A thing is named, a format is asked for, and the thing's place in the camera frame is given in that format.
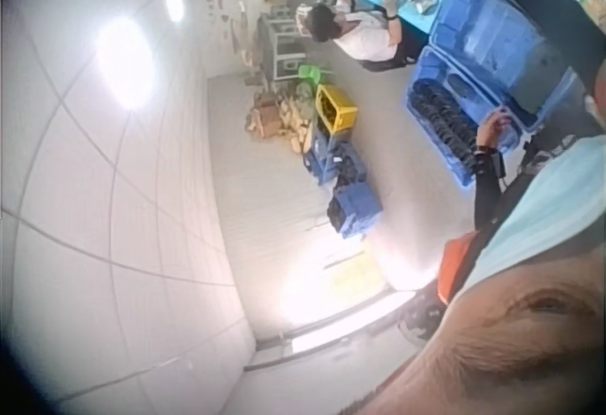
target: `green object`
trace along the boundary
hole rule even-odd
[[[322,79],[322,69],[313,64],[301,64],[298,71],[299,79],[310,79],[317,86]]]

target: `glove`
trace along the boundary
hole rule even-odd
[[[398,3],[396,0],[383,0],[383,7],[385,8],[387,18],[398,15]]]

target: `light blue face mask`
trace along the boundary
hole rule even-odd
[[[539,172],[455,299],[478,282],[578,235],[604,211],[606,135],[599,135],[579,140]]]

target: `ceiling light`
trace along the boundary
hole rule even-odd
[[[145,103],[152,90],[152,52],[140,28],[130,19],[117,18],[99,34],[101,72],[118,101],[129,110]]]
[[[167,0],[167,9],[172,22],[181,22],[185,15],[183,0]]]
[[[293,353],[308,351],[328,344],[336,339],[340,339],[348,334],[357,332],[366,325],[370,325],[376,320],[393,313],[406,301],[412,298],[414,294],[415,292],[396,292],[390,294],[367,308],[364,308],[351,316],[337,320],[327,327],[311,333],[302,334],[292,341]]]

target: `yellow crate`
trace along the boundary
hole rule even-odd
[[[334,107],[334,114],[324,110],[323,98],[326,98]],[[315,95],[315,108],[331,134],[353,128],[356,123],[358,107],[334,85],[318,85],[318,91]]]

